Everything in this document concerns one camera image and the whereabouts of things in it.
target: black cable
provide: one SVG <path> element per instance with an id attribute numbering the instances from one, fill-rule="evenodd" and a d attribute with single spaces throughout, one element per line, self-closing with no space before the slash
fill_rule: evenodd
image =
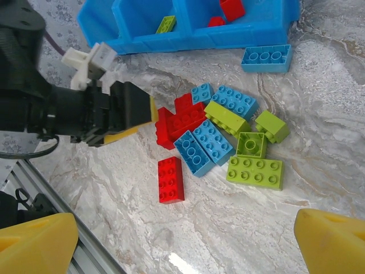
<path id="1" fill-rule="evenodd" d="M 26 160 L 26 159 L 33 159 L 33 158 L 46 156 L 49 153 L 53 152 L 59 144 L 59 137 L 57 135 L 55 135 L 55 136 L 53 136 L 53 138 L 56 139 L 57 142 L 52 147 L 50 147 L 46 150 L 34 152 L 34 153 L 25 153 L 25 154 L 0 152 L 0 158 L 7 159 L 7 160 Z"/>
<path id="2" fill-rule="evenodd" d="M 51 46 L 55 49 L 55 51 L 57 51 L 60 55 L 64 56 L 65 51 L 61 49 L 60 46 L 58 46 L 58 44 L 56 43 L 56 41 L 53 40 L 48 31 L 46 31 L 44 37 L 47 39 L 48 43 L 51 44 Z"/>

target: lego brick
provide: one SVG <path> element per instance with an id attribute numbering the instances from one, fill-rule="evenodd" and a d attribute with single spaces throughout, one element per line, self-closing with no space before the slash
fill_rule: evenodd
<path id="1" fill-rule="evenodd" d="M 208 27 L 212 17 L 224 17 L 218 0 L 134 2 L 105 0 L 100 5 L 100 0 L 87 0 L 78 22 L 89 46 L 105 42 L 124 55 L 283 45 L 290 22 L 300 16 L 299 0 L 256 0 L 246 3 L 244 17 L 226 26 Z M 167 15 L 176 16 L 175 27 L 169 33 L 156 34 Z"/>
<path id="2" fill-rule="evenodd" d="M 169 135 L 168 127 L 167 127 L 167 119 L 172 117 L 173 114 L 165 107 L 162 107 L 158 110 L 159 120 L 156 122 L 156 143 L 167 150 L 174 149 L 173 139 Z"/>
<path id="3" fill-rule="evenodd" d="M 292 57 L 291 45 L 248 47 L 241 65 L 244 72 L 286 73 Z"/>
<path id="4" fill-rule="evenodd" d="M 241 132 L 237 144 L 237 157 L 264 159 L 267 139 L 264 133 Z"/>
<path id="5" fill-rule="evenodd" d="M 193 135 L 219 166 L 223 166 L 234 155 L 232 145 L 208 119 L 193 131 Z"/>
<path id="6" fill-rule="evenodd" d="M 171 157 L 158 163 L 160 203 L 171 204 L 185 200 L 181 160 Z"/>
<path id="7" fill-rule="evenodd" d="M 236 139 L 238 139 L 240 132 L 251 131 L 250 125 L 244 118 L 239 117 L 237 114 L 214 101 L 210 101 L 204 111 L 206 113 L 205 116 L 209 120 L 236 137 Z"/>
<path id="8" fill-rule="evenodd" d="M 204 104 L 199 102 L 167 119 L 167 130 L 175 141 L 187 130 L 193 131 L 205 120 Z"/>
<path id="9" fill-rule="evenodd" d="M 221 16 L 212 17 L 209 21 L 208 27 L 219 27 L 224 26 L 226 21 Z"/>
<path id="10" fill-rule="evenodd" d="M 290 133 L 287 124 L 268 110 L 260 114 L 255 122 L 257 123 L 256 129 L 265 133 L 272 144 L 281 143 Z"/>
<path id="11" fill-rule="evenodd" d="M 193 175 L 200 178 L 214 167 L 213 161 L 189 130 L 174 145 Z"/>
<path id="12" fill-rule="evenodd" d="M 242 0 L 220 0 L 219 3 L 228 22 L 232 22 L 246 14 Z"/>
<path id="13" fill-rule="evenodd" d="M 203 102 L 205 105 L 209 104 L 214 94 L 213 87 L 209 84 L 202 84 L 200 87 L 192 89 L 193 104 Z"/>
<path id="14" fill-rule="evenodd" d="M 256 99 L 226 86 L 220 86 L 212 96 L 212 100 L 246 121 L 249 121 L 258 110 Z"/>
<path id="15" fill-rule="evenodd" d="M 159 28 L 157 29 L 156 34 L 169 33 L 170 31 L 172 31 L 175 23 L 176 23 L 176 17 L 174 15 L 165 16 L 164 19 L 162 19 L 162 22 Z"/>
<path id="16" fill-rule="evenodd" d="M 192 94 L 186 93 L 175 99 L 176 113 L 182 112 L 193 105 Z"/>
<path id="17" fill-rule="evenodd" d="M 229 159 L 226 179 L 239 184 L 282 190 L 283 175 L 282 161 L 233 156 Z"/>

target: blue plastic bin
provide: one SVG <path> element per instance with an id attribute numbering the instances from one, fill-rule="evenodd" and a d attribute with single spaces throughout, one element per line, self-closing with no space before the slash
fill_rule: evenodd
<path id="1" fill-rule="evenodd" d="M 299 19 L 299 0 L 242 0 L 246 15 L 208 27 L 222 16 L 219 0 L 87 0 L 78 21 L 89 46 L 106 42 L 118 54 L 229 49 L 287 43 Z M 170 33 L 156 34 L 165 16 L 176 16 Z"/>

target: table surface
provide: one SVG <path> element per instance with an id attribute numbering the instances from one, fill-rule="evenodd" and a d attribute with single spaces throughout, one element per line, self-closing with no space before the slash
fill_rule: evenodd
<path id="1" fill-rule="evenodd" d="M 203 178 L 183 164 L 186 201 L 160 204 L 157 162 L 178 152 L 156 144 L 154 125 L 97 149 L 62 138 L 32 160 L 128 273 L 307 273 L 293 234 L 300 208 L 365 219 L 365 7 L 304 7 L 287 74 L 245 74 L 238 49 L 122 57 L 104 79 L 131 81 L 170 110 L 205 82 L 254 96 L 291 131 L 267 149 L 285 163 L 283 191 L 229 183 L 227 164 Z"/>

